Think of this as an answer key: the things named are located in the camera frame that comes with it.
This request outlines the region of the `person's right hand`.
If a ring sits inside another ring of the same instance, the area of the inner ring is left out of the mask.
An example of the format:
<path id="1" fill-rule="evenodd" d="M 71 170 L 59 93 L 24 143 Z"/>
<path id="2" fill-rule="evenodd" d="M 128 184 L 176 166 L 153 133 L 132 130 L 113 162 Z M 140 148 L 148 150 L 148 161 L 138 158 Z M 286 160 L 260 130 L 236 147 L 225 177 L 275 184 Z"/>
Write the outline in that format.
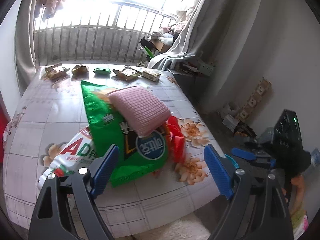
<path id="1" fill-rule="evenodd" d="M 290 216 L 293 217 L 299 212 L 305 214 L 306 211 L 303 209 L 305 194 L 305 181 L 303 175 L 297 175 L 291 178 L 289 182 L 285 181 L 285 179 L 281 179 L 280 185 Z"/>

